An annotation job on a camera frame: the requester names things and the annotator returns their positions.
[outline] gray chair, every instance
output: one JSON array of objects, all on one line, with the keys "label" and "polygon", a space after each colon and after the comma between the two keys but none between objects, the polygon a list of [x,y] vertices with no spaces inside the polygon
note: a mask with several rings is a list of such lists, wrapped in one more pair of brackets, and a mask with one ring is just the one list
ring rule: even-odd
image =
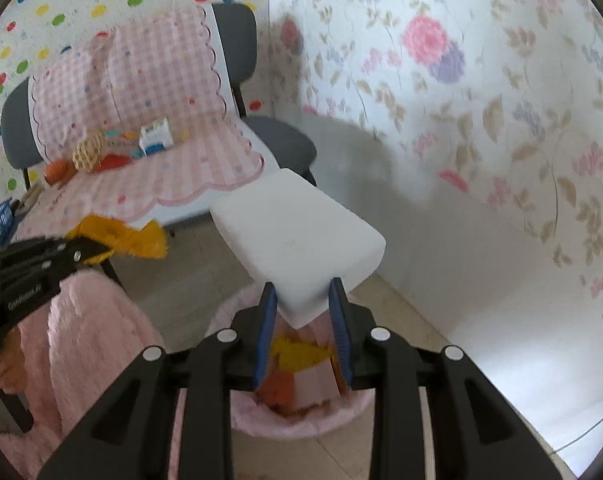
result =
[{"label": "gray chair", "polygon": [[[242,4],[213,5],[221,36],[230,86],[239,116],[257,134],[282,168],[288,168],[316,186],[310,165],[317,156],[313,142],[297,128],[265,116],[246,116],[240,85],[254,72],[257,59],[256,21]],[[6,157],[12,167],[26,170],[42,161],[30,128],[28,81],[22,82],[6,99],[1,115]]]}]

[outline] white bolt head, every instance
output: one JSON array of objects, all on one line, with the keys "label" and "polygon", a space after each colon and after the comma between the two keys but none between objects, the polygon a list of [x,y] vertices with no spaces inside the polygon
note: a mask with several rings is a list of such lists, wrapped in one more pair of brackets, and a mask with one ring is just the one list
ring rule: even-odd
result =
[{"label": "white bolt head", "polygon": [[390,330],[382,326],[376,326],[371,330],[371,337],[375,341],[387,341],[390,339]]},{"label": "white bolt head", "polygon": [[159,359],[163,353],[163,350],[158,346],[149,346],[143,351],[142,355],[146,361],[152,362]]},{"label": "white bolt head", "polygon": [[463,350],[458,346],[446,346],[443,353],[451,361],[461,361],[464,356]]},{"label": "white bolt head", "polygon": [[217,339],[222,343],[232,343],[236,339],[236,332],[231,328],[225,328],[217,332]]}]

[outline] yellow fuzzy cloth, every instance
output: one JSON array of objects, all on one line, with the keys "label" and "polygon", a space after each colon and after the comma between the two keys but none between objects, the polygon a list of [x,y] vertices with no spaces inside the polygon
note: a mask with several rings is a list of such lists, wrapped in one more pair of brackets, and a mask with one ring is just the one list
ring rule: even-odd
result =
[{"label": "yellow fuzzy cloth", "polygon": [[311,343],[292,341],[287,337],[277,337],[270,344],[270,357],[278,360],[280,372],[296,374],[330,359],[328,348],[319,348]]},{"label": "yellow fuzzy cloth", "polygon": [[156,259],[165,258],[168,254],[166,234],[156,220],[148,222],[140,231],[113,218],[89,215],[79,222],[66,238],[79,236],[85,236],[112,249],[86,260],[85,263],[89,265],[100,264],[115,253]]}]

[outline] white sponge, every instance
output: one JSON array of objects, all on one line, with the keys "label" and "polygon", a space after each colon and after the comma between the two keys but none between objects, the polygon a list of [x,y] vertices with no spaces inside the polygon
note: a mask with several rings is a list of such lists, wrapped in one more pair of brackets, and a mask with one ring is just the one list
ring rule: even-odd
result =
[{"label": "white sponge", "polygon": [[279,312],[295,329],[328,309],[333,278],[352,290],[386,247],[373,227],[290,170],[233,191],[211,213],[252,278],[274,284]]}]

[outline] pink checkered cloth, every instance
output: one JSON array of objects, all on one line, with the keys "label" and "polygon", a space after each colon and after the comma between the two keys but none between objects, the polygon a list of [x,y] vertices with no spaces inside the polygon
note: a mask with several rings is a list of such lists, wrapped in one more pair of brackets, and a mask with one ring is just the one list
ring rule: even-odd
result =
[{"label": "pink checkered cloth", "polygon": [[64,234],[90,213],[133,222],[155,204],[256,179],[264,159],[242,135],[231,99],[211,6],[116,28],[44,66],[31,78],[30,113],[45,160],[70,158],[91,132],[139,131],[162,117],[177,145],[47,190],[20,234]]}]

